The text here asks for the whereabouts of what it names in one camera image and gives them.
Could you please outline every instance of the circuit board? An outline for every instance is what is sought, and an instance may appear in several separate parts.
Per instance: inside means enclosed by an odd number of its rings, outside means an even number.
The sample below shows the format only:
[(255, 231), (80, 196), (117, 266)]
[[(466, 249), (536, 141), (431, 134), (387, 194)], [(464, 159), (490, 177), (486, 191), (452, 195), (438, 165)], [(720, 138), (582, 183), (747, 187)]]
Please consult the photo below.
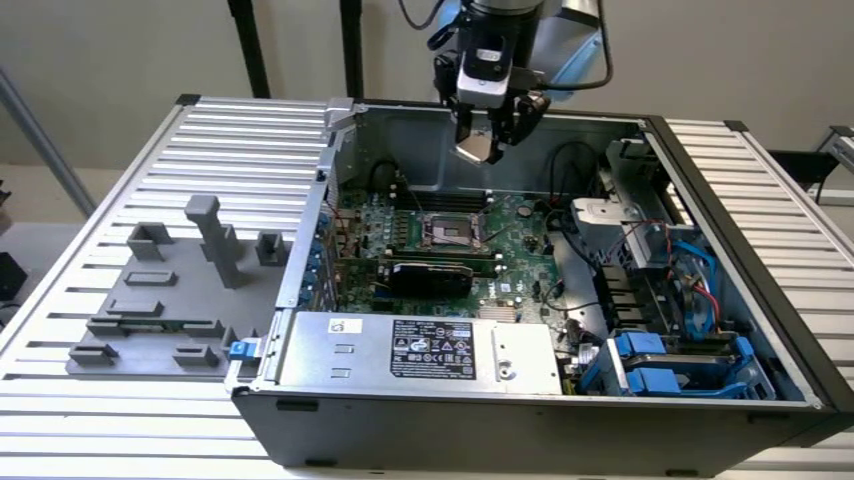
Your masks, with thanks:
[[(558, 332), (563, 318), (542, 305), (542, 294), (559, 280), (547, 248), (546, 212), (536, 211), (535, 201), (523, 195), (499, 194), (492, 200), (474, 213), (400, 210), (379, 194), (344, 191), (340, 227), (349, 246), (341, 248), (336, 263), (339, 311), (544, 322)], [(442, 235), (426, 234), (430, 228)], [(388, 258), (424, 261), (424, 254), (430, 262), (474, 269), (467, 296), (422, 299), (389, 295), (383, 283)]]

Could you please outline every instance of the gray plastic block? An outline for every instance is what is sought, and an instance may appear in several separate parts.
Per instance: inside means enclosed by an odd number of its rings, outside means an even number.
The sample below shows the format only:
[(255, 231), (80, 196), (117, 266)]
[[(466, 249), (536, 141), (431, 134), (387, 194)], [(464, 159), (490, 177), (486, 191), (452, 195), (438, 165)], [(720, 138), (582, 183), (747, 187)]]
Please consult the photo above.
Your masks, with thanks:
[(141, 262), (161, 262), (163, 255), (157, 245), (167, 245), (173, 242), (169, 232), (163, 223), (139, 223), (131, 231), (127, 244), (133, 252), (133, 257)]
[(172, 358), (181, 367), (215, 367), (219, 364), (219, 357), (211, 346), (195, 343), (176, 346)]
[(108, 343), (89, 342), (75, 345), (68, 356), (80, 365), (113, 365), (113, 358), (119, 356)]
[(175, 282), (177, 276), (172, 271), (128, 272), (124, 275), (124, 284), (129, 287), (171, 287)]
[(163, 313), (163, 304), (157, 300), (113, 300), (107, 307), (107, 313), (109, 315), (159, 317)]
[(85, 322), (85, 328), (99, 337), (124, 337), (127, 335), (120, 325), (120, 319), (115, 317), (92, 317)]
[(235, 332), (235, 329), (231, 327), (225, 328), (225, 333), (223, 334), (223, 341), (219, 344), (219, 348), (223, 350), (223, 352), (228, 352), (231, 350), (231, 344), (235, 343), (237, 340), (240, 340), (240, 337), (237, 337), (237, 333)]
[(225, 333), (223, 322), (219, 320), (187, 322), (184, 323), (183, 330), (191, 337), (223, 338), (223, 334)]
[(204, 239), (204, 256), (208, 261), (213, 262), (223, 286), (237, 288), (240, 286), (235, 248), (237, 237), (233, 228), (223, 229), (216, 216), (217, 211), (219, 199), (213, 195), (193, 195), (187, 202), (184, 215), (199, 227)]
[[(99, 377), (221, 378), (228, 370), (231, 343), (267, 332), (275, 313), (284, 267), (259, 264), (255, 243), (255, 240), (239, 240), (236, 262), (244, 283), (233, 290), (223, 288), (215, 266), (204, 260), (199, 239), (176, 238), (172, 244), (159, 245), (163, 262), (131, 257), (123, 279), (131, 273), (144, 278), (148, 274), (157, 277), (171, 272), (179, 281), (171, 286), (116, 282), (101, 309), (87, 323), (89, 331), (80, 345), (108, 342), (120, 356), (111, 358), (112, 365), (83, 365), (72, 359), (65, 365), (68, 373)], [(116, 300), (157, 301), (163, 305), (160, 316), (109, 315), (107, 308)], [(179, 365), (175, 348), (184, 344), (208, 345), (219, 358), (216, 366)]]
[(257, 233), (255, 255), (257, 255), (257, 263), (265, 267), (284, 265), (288, 260), (288, 252), (279, 232), (263, 231)]

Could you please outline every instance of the gray wall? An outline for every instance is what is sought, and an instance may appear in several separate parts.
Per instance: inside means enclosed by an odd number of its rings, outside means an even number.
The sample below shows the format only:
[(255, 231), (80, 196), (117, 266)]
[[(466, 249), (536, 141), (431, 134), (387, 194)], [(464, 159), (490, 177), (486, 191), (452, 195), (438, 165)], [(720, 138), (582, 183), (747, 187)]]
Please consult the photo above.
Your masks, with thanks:
[[(365, 94), (432, 98), (430, 32), (364, 1)], [(423, 18), (432, 4), (408, 0)], [(854, 2), (607, 0), (616, 76), (566, 107), (740, 119), (775, 148), (854, 124)], [(344, 94), (336, 0), (256, 0), (273, 95)], [(225, 0), (0, 0), (0, 62), (76, 166), (123, 168), (181, 92), (247, 96)], [(0, 111), (0, 162), (39, 162)]]

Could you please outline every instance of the blue cable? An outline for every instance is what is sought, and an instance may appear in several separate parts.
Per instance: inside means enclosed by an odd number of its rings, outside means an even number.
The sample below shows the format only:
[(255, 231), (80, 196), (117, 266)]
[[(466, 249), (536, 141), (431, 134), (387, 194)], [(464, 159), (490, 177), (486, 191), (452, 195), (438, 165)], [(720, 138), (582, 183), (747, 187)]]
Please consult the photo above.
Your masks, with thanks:
[[(690, 243), (682, 241), (682, 240), (676, 240), (672, 243), (672, 246), (676, 248), (680, 248), (682, 250), (684, 250), (686, 252), (688, 252), (690, 254), (700, 257), (703, 260), (706, 260), (706, 263), (708, 264), (708, 293), (711, 294), (711, 296), (715, 296), (715, 285), (718, 284), (718, 263), (715, 261), (715, 258), (708, 255), (706, 252), (703, 252), (699, 248), (696, 248), (694, 245), (691, 245)], [(703, 322), (703, 332), (710, 332), (711, 331), (711, 327), (714, 326), (714, 307), (711, 306), (711, 302), (708, 305), (708, 317), (706, 319), (706, 321)]]

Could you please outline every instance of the white sticker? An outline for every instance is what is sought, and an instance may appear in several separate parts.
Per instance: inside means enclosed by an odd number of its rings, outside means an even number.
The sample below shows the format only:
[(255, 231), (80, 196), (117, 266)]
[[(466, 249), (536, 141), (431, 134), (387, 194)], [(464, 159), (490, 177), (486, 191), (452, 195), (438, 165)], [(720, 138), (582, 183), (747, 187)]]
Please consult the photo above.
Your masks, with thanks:
[(361, 333), (361, 319), (329, 318), (329, 333)]

